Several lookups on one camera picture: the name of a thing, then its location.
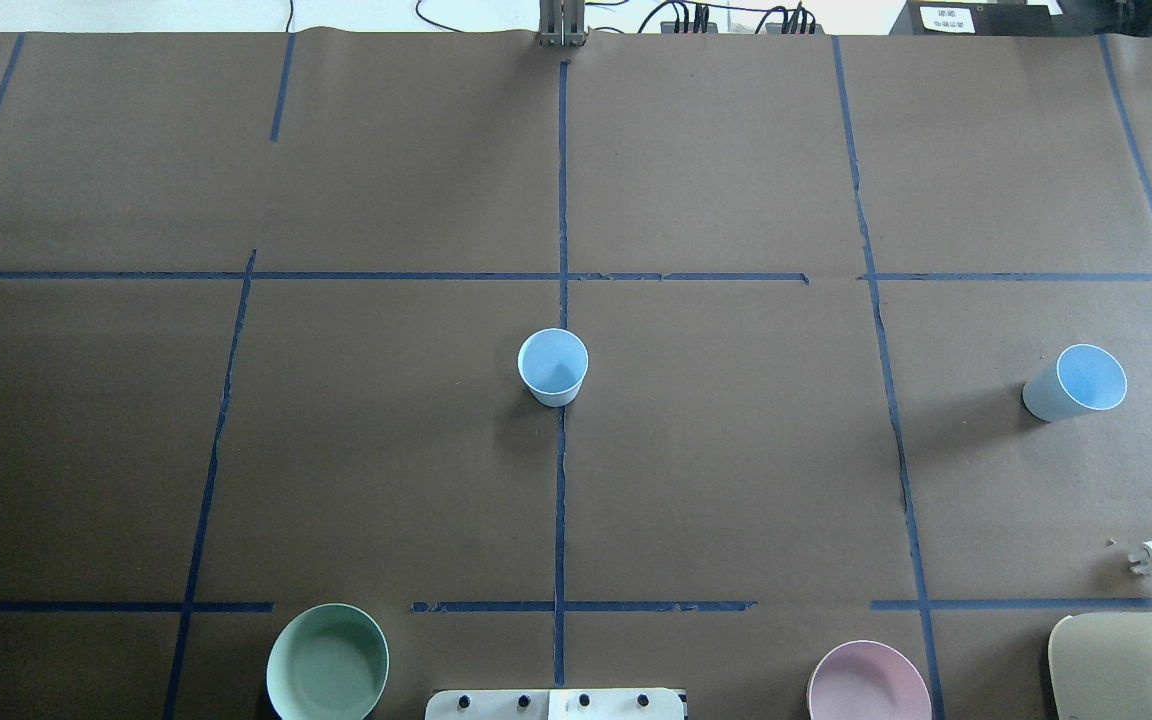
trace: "white floor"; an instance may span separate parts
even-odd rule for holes
[[[590,8],[590,26],[636,31],[658,0]],[[1047,0],[1030,0],[1030,3]],[[749,0],[763,8],[773,0]],[[435,31],[416,17],[415,0],[300,0],[291,29]],[[806,3],[831,35],[887,35],[904,0],[812,0]],[[538,26],[536,0],[424,0],[420,9],[448,26],[485,32]],[[0,0],[0,32],[282,32],[288,0]],[[658,18],[673,17],[664,10]],[[751,32],[759,13],[714,10],[719,32]]]

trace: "white label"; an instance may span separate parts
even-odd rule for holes
[[[937,32],[975,32],[972,10],[967,8],[929,8],[923,5],[923,26]]]

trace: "blue cup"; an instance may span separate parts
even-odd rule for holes
[[[589,351],[575,334],[538,331],[518,348],[518,374],[541,406],[562,407],[576,399],[589,370]]]
[[[1093,344],[1066,347],[1021,393],[1026,409],[1048,423],[1112,410],[1126,395],[1123,365]]]

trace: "upright cup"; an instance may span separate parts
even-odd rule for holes
[[[1112,410],[1127,393],[1128,377],[1114,356],[1093,344],[1071,344],[1025,382],[1021,396],[1036,418],[1053,423]]]
[[[589,370],[589,351],[575,334],[546,328],[518,348],[518,374],[541,406],[562,407],[576,399]]]

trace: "light blue plastic cup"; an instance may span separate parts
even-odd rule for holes
[[[562,407],[576,399],[589,370],[589,351],[575,334],[546,328],[518,348],[518,374],[541,406]]]
[[[1066,347],[1021,392],[1029,411],[1048,423],[1112,410],[1126,395],[1123,365],[1093,344]]]
[[[364,611],[333,602],[288,623],[265,666],[270,703],[283,720],[362,720],[389,679],[389,646]]]

